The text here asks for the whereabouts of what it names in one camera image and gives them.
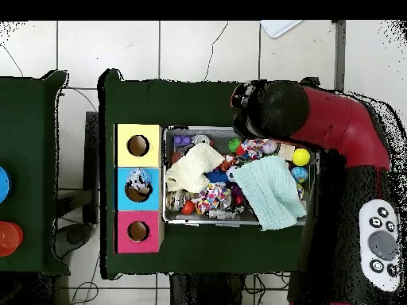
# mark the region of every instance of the blue circle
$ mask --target blue circle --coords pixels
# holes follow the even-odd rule
[[[295,179],[296,183],[303,183],[308,178],[308,172],[305,168],[300,166],[291,170],[291,175]]]
[[[11,180],[7,172],[0,166],[0,203],[4,201],[10,193]]]

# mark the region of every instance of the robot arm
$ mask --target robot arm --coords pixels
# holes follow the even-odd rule
[[[390,152],[370,106],[290,81],[238,86],[235,130],[320,151],[293,305],[391,305],[401,287]]]

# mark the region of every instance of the dark green tablecloth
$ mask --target dark green tablecloth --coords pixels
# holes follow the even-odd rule
[[[112,70],[99,80],[100,121],[105,128],[107,273],[270,272],[297,269],[302,226],[261,232],[257,226],[165,225],[159,253],[116,254],[114,228],[114,123],[231,126],[229,98],[237,83],[121,81]]]
[[[63,71],[51,71],[43,79],[0,77],[0,166],[12,180],[10,195],[0,203],[0,221],[15,222],[24,232],[21,246],[0,257],[0,271],[67,272],[51,250],[55,101],[65,80]]]

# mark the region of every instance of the yellow block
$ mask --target yellow block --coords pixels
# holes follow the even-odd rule
[[[132,136],[143,136],[149,150],[134,156],[127,147]],[[161,166],[161,127],[159,125],[118,124],[118,166],[152,168]]]

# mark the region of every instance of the red cup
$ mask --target red cup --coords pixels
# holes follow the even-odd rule
[[[22,243],[22,229],[12,222],[0,222],[0,257],[11,255]]]

